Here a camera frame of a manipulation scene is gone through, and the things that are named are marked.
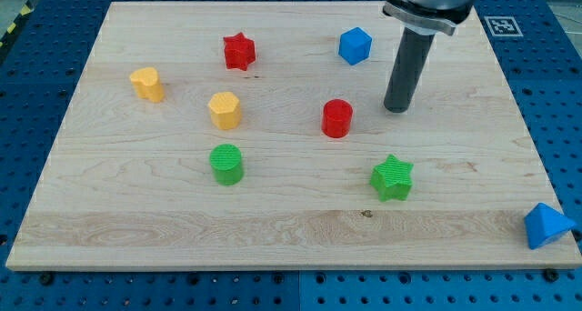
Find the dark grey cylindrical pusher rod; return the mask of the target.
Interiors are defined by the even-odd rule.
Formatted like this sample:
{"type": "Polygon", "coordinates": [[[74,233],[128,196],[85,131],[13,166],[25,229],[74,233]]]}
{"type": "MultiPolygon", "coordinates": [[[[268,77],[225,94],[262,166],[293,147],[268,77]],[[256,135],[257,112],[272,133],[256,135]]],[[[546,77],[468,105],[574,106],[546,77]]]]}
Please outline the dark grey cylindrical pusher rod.
{"type": "Polygon", "coordinates": [[[421,35],[405,28],[386,89],[386,110],[398,114],[410,107],[433,40],[433,35],[421,35]]]}

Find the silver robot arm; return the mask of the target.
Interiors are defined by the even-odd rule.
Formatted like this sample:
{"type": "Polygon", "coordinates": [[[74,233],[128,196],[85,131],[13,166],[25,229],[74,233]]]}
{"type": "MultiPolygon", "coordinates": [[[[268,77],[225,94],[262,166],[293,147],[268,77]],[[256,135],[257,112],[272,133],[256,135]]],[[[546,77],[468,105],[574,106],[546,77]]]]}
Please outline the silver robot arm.
{"type": "Polygon", "coordinates": [[[384,107],[405,112],[436,34],[452,35],[470,14],[475,0],[386,0],[383,13],[405,26],[386,89],[384,107]]]}

